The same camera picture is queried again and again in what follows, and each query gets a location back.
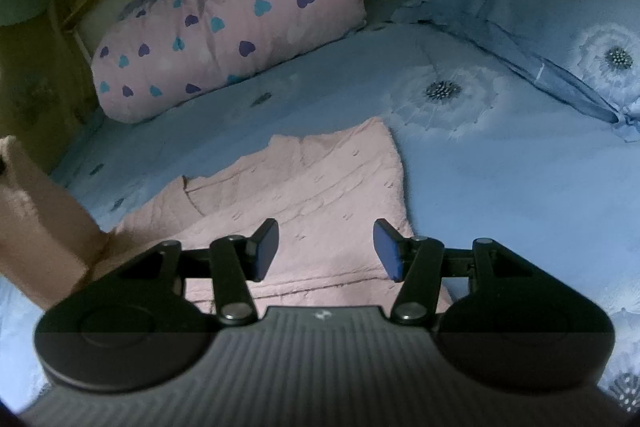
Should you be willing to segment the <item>pink knitted sweater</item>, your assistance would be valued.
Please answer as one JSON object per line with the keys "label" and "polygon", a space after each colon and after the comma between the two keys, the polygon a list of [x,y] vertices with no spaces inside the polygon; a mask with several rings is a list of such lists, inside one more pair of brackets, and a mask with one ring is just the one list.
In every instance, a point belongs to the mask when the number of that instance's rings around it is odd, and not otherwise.
{"label": "pink knitted sweater", "polygon": [[276,135],[263,150],[201,178],[172,180],[104,232],[13,136],[1,142],[1,272],[42,309],[150,247],[204,248],[277,220],[279,247],[262,283],[270,306],[380,306],[398,286],[374,252],[375,220],[409,233],[404,167],[385,124],[305,138]]}

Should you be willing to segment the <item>blue dandelion bed sheet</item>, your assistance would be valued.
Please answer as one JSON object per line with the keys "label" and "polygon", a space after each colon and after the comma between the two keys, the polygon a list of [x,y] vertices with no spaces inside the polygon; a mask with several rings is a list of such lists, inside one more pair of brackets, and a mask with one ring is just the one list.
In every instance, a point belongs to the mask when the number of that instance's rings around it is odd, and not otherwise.
{"label": "blue dandelion bed sheet", "polygon": [[110,229],[179,176],[372,117],[394,137],[413,231],[498,239],[595,301],[616,329],[601,387],[638,410],[638,145],[434,27],[363,29],[144,124],[96,116],[52,176]]}

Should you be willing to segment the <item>blue dandelion pillow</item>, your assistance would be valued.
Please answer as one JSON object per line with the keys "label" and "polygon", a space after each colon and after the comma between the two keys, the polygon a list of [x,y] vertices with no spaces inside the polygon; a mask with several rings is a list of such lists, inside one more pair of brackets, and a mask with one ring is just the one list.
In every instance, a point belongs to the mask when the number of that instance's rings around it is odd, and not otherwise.
{"label": "blue dandelion pillow", "polygon": [[639,0],[409,0],[392,19],[468,40],[623,140],[639,139]]}

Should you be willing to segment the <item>pink heart-patterned folded blanket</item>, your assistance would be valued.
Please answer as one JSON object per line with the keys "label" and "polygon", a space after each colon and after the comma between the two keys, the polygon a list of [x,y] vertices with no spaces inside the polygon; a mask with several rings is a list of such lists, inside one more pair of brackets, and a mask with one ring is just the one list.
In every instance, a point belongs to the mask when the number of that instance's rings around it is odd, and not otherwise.
{"label": "pink heart-patterned folded blanket", "polygon": [[91,62],[104,114],[137,124],[341,39],[363,0],[136,0]]}

